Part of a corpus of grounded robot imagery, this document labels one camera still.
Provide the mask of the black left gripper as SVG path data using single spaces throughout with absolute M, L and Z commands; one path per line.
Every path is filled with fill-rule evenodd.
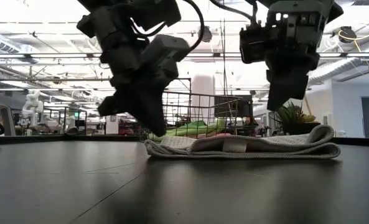
M 135 27 L 169 27 L 179 20 L 178 6 L 86 5 L 85 9 L 89 13 L 78 21 L 77 29 L 97 39 L 102 51 L 100 61 L 109 65 L 113 87 L 142 84 L 165 88 L 177 78 L 179 40 L 160 34 L 149 40 Z M 101 102 L 98 112 L 100 116 L 128 112 L 161 137 L 166 133 L 162 94 L 163 90 L 139 89 L 123 98 L 115 93 Z

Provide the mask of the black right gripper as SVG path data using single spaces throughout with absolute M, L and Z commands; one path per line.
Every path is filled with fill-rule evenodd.
M 290 99 L 303 99 L 307 75 L 280 75 L 272 71 L 315 69 L 319 60 L 316 49 L 326 23 L 326 1 L 274 1 L 269 5 L 265 26 L 265 62 L 270 69 L 266 71 L 268 110 L 277 111 Z

